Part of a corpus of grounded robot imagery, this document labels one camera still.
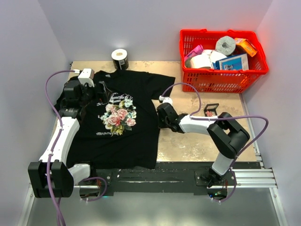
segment black t-shirt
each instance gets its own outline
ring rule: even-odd
[[[98,168],[154,168],[158,152],[158,116],[152,99],[174,83],[174,77],[147,72],[99,71],[111,91],[108,104],[92,101],[71,144],[67,167],[90,162]],[[63,94],[57,101],[59,108]]]

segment robotic arm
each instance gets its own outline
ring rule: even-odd
[[[90,165],[76,164],[72,168],[66,167],[66,160],[71,143],[80,122],[85,117],[85,107],[94,99],[107,103],[108,95],[104,83],[93,83],[94,71],[85,68],[78,80],[68,81],[64,85],[64,99],[61,101],[59,114],[62,118],[63,128],[59,120],[54,135],[38,162],[31,162],[28,174],[34,194],[38,198],[50,197],[46,178],[46,165],[49,154],[51,157],[51,182],[55,197],[70,197],[73,186],[90,176]],[[61,134],[54,147],[51,147],[58,134]]]
[[[232,117],[229,113],[223,112],[220,116],[214,117],[194,117],[200,120],[193,120],[188,114],[178,115],[172,106],[171,98],[160,97],[159,100],[162,102],[157,107],[160,128],[170,128],[173,132],[179,133],[201,133],[211,136],[219,154],[208,175],[204,175],[202,179],[208,181],[208,187],[218,185],[223,181],[238,152],[250,139],[248,132],[236,120],[210,120]]]

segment wooden table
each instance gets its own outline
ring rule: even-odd
[[[74,61],[71,69],[92,68],[95,72],[100,70],[114,72],[112,61]],[[181,67],[177,61],[130,61],[129,69],[146,71],[175,77],[175,82],[181,82]],[[228,112],[232,116],[244,115],[239,94],[226,93],[200,93],[202,111],[206,104],[219,103],[217,113]],[[171,93],[173,105],[178,114],[191,113],[198,109],[198,96],[196,93],[183,92],[181,85],[175,86]],[[153,101],[157,107],[158,100]],[[250,133],[247,120],[241,119],[239,123]],[[215,161],[218,150],[209,136],[194,133],[174,133],[170,129],[162,129],[158,144],[157,161]],[[241,154],[238,161],[256,161],[253,146]]]

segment orange box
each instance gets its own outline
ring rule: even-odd
[[[235,38],[235,43],[251,57],[256,55],[257,50],[248,39]]]

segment pink rose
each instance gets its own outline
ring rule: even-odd
[[[120,120],[124,120],[126,115],[128,114],[127,113],[127,110],[123,109],[123,108],[120,108],[118,111],[117,111],[117,114],[120,118]]]
[[[136,120],[128,118],[126,123],[128,126],[134,126],[134,125],[136,125]]]
[[[111,125],[115,125],[115,126],[119,126],[120,125],[120,119],[118,117],[118,114],[116,112],[112,113],[109,117],[108,117],[108,123]]]
[[[114,112],[114,110],[115,110],[114,105],[111,105],[111,104],[106,105],[105,110],[107,112]]]

